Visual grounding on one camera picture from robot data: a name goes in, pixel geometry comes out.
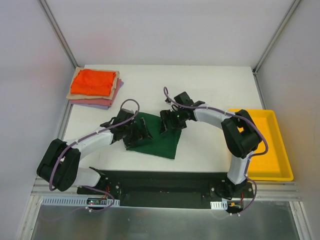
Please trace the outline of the dark green t shirt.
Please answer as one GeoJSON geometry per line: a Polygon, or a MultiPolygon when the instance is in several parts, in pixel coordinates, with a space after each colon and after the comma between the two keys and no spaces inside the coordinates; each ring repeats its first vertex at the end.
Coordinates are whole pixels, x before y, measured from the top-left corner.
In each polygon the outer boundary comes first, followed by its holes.
{"type": "Polygon", "coordinates": [[[140,118],[145,119],[146,125],[153,139],[146,139],[146,144],[139,147],[126,148],[126,150],[167,158],[170,160],[175,159],[182,131],[180,129],[172,129],[171,131],[160,134],[161,118],[159,116],[139,112],[135,120],[139,121],[140,118]]]}

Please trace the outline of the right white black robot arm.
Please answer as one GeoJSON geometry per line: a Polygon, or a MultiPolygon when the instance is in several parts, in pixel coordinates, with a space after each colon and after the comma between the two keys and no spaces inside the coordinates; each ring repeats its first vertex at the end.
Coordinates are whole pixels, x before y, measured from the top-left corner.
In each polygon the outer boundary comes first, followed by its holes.
{"type": "Polygon", "coordinates": [[[191,108],[173,105],[172,110],[160,111],[160,133],[185,129],[186,121],[207,123],[223,131],[231,162],[224,182],[215,187],[214,192],[228,200],[237,197],[247,183],[250,156],[262,141],[249,113],[243,109],[236,113],[224,112],[207,104],[191,108]]]}

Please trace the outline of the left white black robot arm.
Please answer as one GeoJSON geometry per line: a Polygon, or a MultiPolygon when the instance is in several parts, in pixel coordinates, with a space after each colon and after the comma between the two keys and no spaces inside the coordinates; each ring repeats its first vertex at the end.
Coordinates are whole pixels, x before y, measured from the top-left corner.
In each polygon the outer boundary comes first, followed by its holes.
{"type": "Polygon", "coordinates": [[[106,183],[99,170],[79,167],[80,161],[117,141],[125,146],[134,147],[143,140],[153,137],[145,119],[120,121],[113,117],[102,123],[95,131],[78,139],[63,141],[54,139],[47,148],[36,174],[49,183],[49,190],[64,192],[71,186],[88,186],[89,190],[99,195],[105,191],[106,183]]]}

